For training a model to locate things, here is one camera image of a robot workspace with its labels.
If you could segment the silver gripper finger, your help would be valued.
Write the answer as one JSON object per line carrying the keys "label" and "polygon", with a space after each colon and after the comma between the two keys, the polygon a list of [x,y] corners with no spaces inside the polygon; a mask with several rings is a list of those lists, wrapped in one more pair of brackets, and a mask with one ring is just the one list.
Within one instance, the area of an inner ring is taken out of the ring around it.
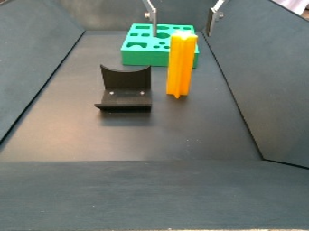
{"label": "silver gripper finger", "polygon": [[225,4],[225,2],[226,0],[216,0],[215,5],[208,9],[207,24],[206,24],[207,36],[211,36],[216,20],[223,17],[219,8]]}
{"label": "silver gripper finger", "polygon": [[152,5],[151,0],[142,0],[146,8],[144,17],[152,23],[152,36],[156,36],[156,8]]}

